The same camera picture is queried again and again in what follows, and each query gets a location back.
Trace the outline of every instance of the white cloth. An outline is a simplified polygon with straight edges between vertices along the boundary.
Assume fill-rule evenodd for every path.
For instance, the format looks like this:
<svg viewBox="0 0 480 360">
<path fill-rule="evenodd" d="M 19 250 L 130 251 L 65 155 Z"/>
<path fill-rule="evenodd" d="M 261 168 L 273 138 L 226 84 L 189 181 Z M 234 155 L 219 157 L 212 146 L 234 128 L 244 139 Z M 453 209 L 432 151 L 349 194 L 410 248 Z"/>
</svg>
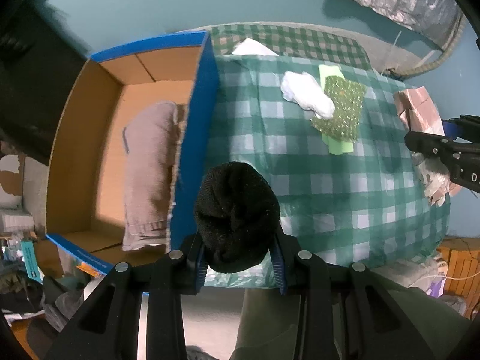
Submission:
<svg viewBox="0 0 480 360">
<path fill-rule="evenodd" d="M 332 99 L 323 93 L 317 80 L 307 72 L 285 72 L 280 89 L 285 100 L 297 103 L 306 111 L 315 112 L 319 119 L 327 120 L 333 117 L 335 105 Z"/>
<path fill-rule="evenodd" d="M 278 56 L 278 54 L 270 50 L 267 46 L 251 38 L 247 38 L 237 45 L 232 54 L 235 56 Z"/>
<path fill-rule="evenodd" d="M 12 322 L 20 321 L 22 319 L 30 319 L 30 318 L 45 314 L 45 310 L 40 310 L 39 312 L 26 312 L 25 314 L 20 314 L 18 312 L 11 312 L 4 309 L 2 309 L 2 312 L 3 312 L 3 315 L 5 316 L 5 320 L 7 321 L 8 326 L 10 327 Z"/>
<path fill-rule="evenodd" d="M 414 262 L 412 259 L 398 259 L 387 265 L 373 268 L 371 271 L 403 287 L 417 287 L 423 292 L 427 292 L 435 280 L 434 277 L 427 278 L 427 276 L 439 274 L 438 263 L 431 256 L 422 263 Z"/>
</svg>

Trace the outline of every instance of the screw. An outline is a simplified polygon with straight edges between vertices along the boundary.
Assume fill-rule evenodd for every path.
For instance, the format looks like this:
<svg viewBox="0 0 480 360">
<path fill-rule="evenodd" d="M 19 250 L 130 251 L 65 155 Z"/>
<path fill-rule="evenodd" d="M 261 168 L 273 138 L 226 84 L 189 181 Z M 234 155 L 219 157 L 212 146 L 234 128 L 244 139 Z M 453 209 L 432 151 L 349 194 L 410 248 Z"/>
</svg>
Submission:
<svg viewBox="0 0 480 360">
<path fill-rule="evenodd" d="M 172 259 L 172 260 L 178 260 L 178 259 L 181 259 L 183 256 L 183 252 L 181 250 L 172 250 L 170 253 L 169 253 L 169 257 Z"/>
<path fill-rule="evenodd" d="M 352 268 L 354 271 L 363 272 L 365 270 L 365 265 L 362 264 L 361 262 L 354 262 L 352 264 Z"/>
<path fill-rule="evenodd" d="M 298 256 L 302 259 L 302 260 L 309 260 L 311 259 L 311 253 L 308 251 L 308 250 L 300 250 L 298 252 Z"/>
<path fill-rule="evenodd" d="M 115 270 L 120 273 L 125 272 L 127 269 L 128 269 L 128 264 L 126 262 L 119 262 L 115 266 Z"/>
</svg>

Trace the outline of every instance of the green plaid blanket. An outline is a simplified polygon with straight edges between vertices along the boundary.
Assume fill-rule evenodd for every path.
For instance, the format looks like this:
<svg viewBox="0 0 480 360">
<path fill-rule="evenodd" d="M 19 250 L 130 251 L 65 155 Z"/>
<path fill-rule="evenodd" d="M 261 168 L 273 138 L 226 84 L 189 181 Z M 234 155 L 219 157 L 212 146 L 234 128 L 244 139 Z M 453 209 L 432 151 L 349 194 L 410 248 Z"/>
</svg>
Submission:
<svg viewBox="0 0 480 360">
<path fill-rule="evenodd" d="M 366 51 L 356 40 L 309 28 L 266 24 L 225 24 L 209 28 L 215 54 L 231 54 L 252 38 L 281 56 L 297 56 L 371 70 Z"/>
<path fill-rule="evenodd" d="M 278 197 L 283 230 L 329 263 L 376 267 L 430 255 L 446 234 L 450 201 L 430 207 L 414 173 L 393 101 L 405 84 L 340 66 L 346 79 L 367 91 L 354 152 L 330 155 L 311 125 L 311 112 L 285 101 L 280 91 L 285 71 L 306 71 L 319 81 L 319 64 L 295 57 L 217 56 L 220 89 L 205 168 L 251 164 Z M 209 271 L 206 285 L 272 287 L 268 256 L 243 273 Z"/>
</svg>

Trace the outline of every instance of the teal wall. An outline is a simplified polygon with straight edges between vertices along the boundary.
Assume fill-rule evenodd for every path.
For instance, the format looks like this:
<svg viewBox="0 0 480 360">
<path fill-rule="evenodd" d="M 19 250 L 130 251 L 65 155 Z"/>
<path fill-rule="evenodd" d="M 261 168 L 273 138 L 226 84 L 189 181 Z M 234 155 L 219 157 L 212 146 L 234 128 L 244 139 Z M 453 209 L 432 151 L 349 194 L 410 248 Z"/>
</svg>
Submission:
<svg viewBox="0 0 480 360">
<path fill-rule="evenodd" d="M 468 24 L 460 43 L 440 67 L 407 80 L 424 85 L 437 104 L 443 119 L 460 114 L 480 115 L 480 50 L 477 36 Z M 449 233 L 462 237 L 480 237 L 480 199 L 462 189 L 452 198 Z"/>
<path fill-rule="evenodd" d="M 190 28 L 239 21 L 338 27 L 423 57 L 434 45 L 351 0 L 34 0 L 42 15 L 86 54 Z"/>
</svg>

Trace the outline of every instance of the blue cardboard box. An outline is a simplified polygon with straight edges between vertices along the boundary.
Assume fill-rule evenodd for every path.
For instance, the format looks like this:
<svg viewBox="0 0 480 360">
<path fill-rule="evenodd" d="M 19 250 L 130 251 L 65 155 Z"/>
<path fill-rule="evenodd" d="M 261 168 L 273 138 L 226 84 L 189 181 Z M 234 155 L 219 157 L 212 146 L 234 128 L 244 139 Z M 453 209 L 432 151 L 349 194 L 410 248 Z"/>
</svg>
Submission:
<svg viewBox="0 0 480 360">
<path fill-rule="evenodd" d="M 179 32 L 94 54 L 65 105 L 50 157 L 47 237 L 106 274 L 120 261 L 140 265 L 161 253 L 122 251 L 125 153 L 122 129 L 159 100 L 188 105 L 178 165 L 171 247 L 196 231 L 218 71 L 207 31 Z"/>
</svg>

